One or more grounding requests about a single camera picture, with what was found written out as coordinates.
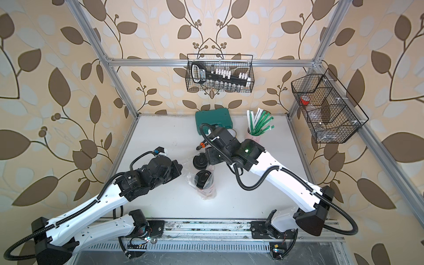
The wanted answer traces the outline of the red milk tea cup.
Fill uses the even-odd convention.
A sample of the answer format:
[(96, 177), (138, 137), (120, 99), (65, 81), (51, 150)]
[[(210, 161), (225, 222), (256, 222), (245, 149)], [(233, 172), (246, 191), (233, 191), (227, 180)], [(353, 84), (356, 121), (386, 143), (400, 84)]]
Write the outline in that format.
[(211, 171), (201, 170), (195, 175), (195, 188), (202, 199), (213, 199), (216, 197), (214, 176)]
[(199, 171), (206, 170), (209, 165), (209, 162), (205, 153), (200, 153), (198, 155), (195, 155), (192, 160), (192, 163), (194, 168)]

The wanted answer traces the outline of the clear plastic carrier bag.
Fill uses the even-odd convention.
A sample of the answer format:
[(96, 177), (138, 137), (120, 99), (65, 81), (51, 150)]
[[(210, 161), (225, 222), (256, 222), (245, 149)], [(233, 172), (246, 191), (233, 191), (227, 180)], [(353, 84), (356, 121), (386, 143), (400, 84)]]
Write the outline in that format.
[(186, 182), (196, 190), (203, 200), (211, 200), (216, 197), (215, 166), (208, 165), (205, 169), (196, 169), (188, 165), (183, 169), (183, 177)]

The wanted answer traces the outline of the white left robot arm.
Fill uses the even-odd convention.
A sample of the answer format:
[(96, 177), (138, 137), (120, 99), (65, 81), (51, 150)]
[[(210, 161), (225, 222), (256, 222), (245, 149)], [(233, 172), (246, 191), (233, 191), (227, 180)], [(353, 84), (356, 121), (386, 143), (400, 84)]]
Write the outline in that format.
[(140, 209), (104, 223), (94, 222), (178, 178), (182, 169), (178, 161), (157, 155), (142, 168), (119, 172), (90, 201), (56, 218), (34, 221), (32, 234), (9, 247), (3, 257), (8, 261), (35, 259), (40, 265), (64, 265), (86, 247), (115, 237), (139, 238), (154, 244), (153, 228)]

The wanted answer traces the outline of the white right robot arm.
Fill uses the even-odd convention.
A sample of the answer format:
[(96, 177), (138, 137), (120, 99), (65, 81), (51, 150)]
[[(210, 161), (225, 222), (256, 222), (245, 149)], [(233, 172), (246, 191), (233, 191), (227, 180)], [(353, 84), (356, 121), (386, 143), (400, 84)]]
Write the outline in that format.
[[(226, 163), (244, 191), (254, 191), (268, 181), (295, 203), (294, 207), (271, 211), (262, 229), (269, 237), (280, 238), (289, 230), (294, 233), (303, 230), (312, 236), (320, 236), (324, 229), (347, 236), (358, 233), (355, 220), (333, 203), (335, 191), (331, 187), (321, 188), (302, 179), (259, 143), (251, 139), (239, 142), (226, 128), (203, 123), (199, 130), (207, 144), (208, 162), (211, 165)], [(327, 225), (325, 221), (330, 209), (342, 215), (351, 224), (351, 229)]]

